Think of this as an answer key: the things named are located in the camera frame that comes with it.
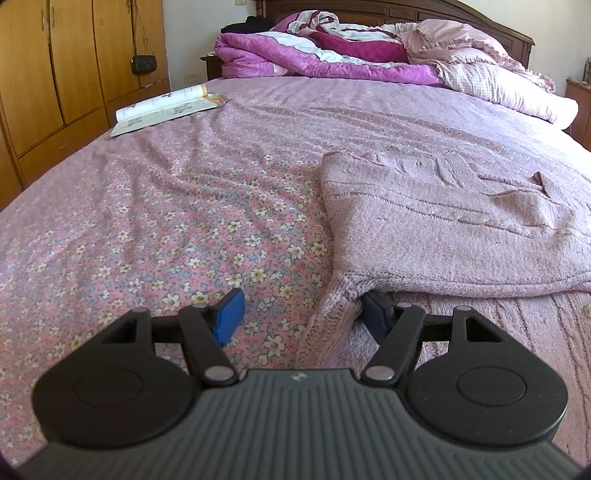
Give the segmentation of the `pale pink ruffled pillow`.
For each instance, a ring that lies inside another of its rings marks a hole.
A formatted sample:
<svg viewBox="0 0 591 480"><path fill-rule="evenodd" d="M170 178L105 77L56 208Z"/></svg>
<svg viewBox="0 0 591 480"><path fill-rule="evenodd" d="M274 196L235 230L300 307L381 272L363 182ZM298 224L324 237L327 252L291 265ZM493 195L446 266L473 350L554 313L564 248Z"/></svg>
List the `pale pink ruffled pillow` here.
<svg viewBox="0 0 591 480"><path fill-rule="evenodd" d="M469 24L427 19L399 25L397 35L411 62L433 66L445 86L455 91L561 130L578 114L576 101L557 95L550 77L527 69L498 40Z"/></svg>

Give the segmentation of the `magenta and white quilt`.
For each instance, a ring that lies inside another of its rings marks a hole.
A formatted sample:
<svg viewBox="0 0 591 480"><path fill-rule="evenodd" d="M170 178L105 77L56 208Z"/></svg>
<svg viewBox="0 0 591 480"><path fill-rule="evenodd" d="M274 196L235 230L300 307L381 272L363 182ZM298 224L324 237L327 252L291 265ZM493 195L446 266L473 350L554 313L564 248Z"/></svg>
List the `magenta and white quilt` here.
<svg viewBox="0 0 591 480"><path fill-rule="evenodd" d="M259 33L222 33L214 53L222 76L304 76L440 86L435 67L413 64L401 39L416 24L343 23L329 11L305 10Z"/></svg>

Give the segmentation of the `small black hanging purse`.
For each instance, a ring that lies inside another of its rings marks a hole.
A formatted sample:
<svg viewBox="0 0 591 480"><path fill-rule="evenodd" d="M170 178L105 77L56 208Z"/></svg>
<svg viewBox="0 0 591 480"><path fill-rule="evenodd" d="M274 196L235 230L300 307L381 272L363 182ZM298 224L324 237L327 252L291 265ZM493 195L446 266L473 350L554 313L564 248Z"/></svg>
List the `small black hanging purse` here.
<svg viewBox="0 0 591 480"><path fill-rule="evenodd" d="M142 14L144 4L141 1L130 1L129 6L133 40L131 73L144 77L154 73L158 67L154 40L156 30L151 17Z"/></svg>

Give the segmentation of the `open white book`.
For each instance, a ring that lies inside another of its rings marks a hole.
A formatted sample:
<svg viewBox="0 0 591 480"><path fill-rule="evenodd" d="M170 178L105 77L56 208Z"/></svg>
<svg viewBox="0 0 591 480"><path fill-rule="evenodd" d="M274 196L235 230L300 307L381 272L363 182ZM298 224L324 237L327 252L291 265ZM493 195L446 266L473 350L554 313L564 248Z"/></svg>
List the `open white book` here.
<svg viewBox="0 0 591 480"><path fill-rule="evenodd" d="M197 112L222 107L226 99L205 84L186 87L118 109L110 137L135 132Z"/></svg>

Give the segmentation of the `dark wooden headboard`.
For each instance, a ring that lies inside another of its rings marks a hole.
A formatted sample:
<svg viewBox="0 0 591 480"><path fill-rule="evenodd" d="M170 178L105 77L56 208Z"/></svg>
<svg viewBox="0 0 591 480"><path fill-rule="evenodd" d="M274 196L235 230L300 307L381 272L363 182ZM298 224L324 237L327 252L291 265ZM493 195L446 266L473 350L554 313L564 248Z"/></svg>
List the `dark wooden headboard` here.
<svg viewBox="0 0 591 480"><path fill-rule="evenodd" d="M325 10L363 25L421 22L429 18L467 23L498 40L508 54L529 67L534 40L499 24L460 1L444 0L270 0L256 1L256 13L273 23L304 10Z"/></svg>

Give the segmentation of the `pink floral bed sheet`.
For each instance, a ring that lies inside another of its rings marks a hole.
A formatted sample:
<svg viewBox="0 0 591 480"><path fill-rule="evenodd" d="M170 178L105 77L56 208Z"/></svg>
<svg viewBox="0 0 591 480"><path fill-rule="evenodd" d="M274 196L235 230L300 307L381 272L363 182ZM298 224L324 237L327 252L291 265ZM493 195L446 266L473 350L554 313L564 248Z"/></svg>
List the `pink floral bed sheet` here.
<svg viewBox="0 0 591 480"><path fill-rule="evenodd" d="M35 381L135 307L155 315L245 291L236 367L291 368L332 276L322 156L590 171L554 125L447 90L345 79L215 80L219 109L101 136L1 214L1 451L43 445Z"/></svg>

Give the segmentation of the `orange wooden wardrobe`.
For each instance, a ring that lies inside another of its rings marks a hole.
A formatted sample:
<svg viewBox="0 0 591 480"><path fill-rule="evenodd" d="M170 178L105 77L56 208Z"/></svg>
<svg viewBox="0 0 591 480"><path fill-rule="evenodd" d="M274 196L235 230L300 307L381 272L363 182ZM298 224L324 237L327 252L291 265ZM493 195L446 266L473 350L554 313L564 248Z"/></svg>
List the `orange wooden wardrobe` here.
<svg viewBox="0 0 591 480"><path fill-rule="evenodd" d="M169 91L163 4L150 16L157 70L131 73L130 1L1 4L1 204L115 125L115 112Z"/></svg>

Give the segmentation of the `dark wooden nightstand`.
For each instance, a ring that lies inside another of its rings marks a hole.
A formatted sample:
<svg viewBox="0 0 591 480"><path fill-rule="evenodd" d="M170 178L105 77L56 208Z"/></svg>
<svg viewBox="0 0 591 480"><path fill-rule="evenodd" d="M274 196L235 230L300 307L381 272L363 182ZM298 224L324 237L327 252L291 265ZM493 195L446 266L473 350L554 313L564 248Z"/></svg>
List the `dark wooden nightstand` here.
<svg viewBox="0 0 591 480"><path fill-rule="evenodd" d="M200 58L204 62L206 77L208 81L218 79L222 77L222 66L223 62L215 54L208 54Z"/></svg>

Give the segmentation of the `brown wooden dresser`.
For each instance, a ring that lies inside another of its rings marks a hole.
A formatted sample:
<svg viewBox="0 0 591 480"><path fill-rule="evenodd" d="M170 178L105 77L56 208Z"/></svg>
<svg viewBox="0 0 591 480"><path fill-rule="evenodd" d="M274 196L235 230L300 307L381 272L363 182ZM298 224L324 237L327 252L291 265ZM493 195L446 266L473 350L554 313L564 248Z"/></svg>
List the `brown wooden dresser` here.
<svg viewBox="0 0 591 480"><path fill-rule="evenodd" d="M573 78L566 80L567 98L578 104L578 113L567 129L569 135L586 150L591 150L591 89L590 85Z"/></svg>

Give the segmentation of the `pink cable-knit sweater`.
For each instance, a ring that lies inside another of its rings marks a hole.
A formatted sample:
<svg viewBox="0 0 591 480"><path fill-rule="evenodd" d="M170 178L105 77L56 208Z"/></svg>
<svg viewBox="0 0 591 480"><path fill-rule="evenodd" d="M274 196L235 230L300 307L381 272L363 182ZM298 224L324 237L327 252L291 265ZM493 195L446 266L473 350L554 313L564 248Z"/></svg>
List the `pink cable-knit sweater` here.
<svg viewBox="0 0 591 480"><path fill-rule="evenodd" d="M557 441L588 461L589 161L331 152L321 189L332 280L297 365L332 362L369 291L437 313L471 305L561 374L569 404Z"/></svg>

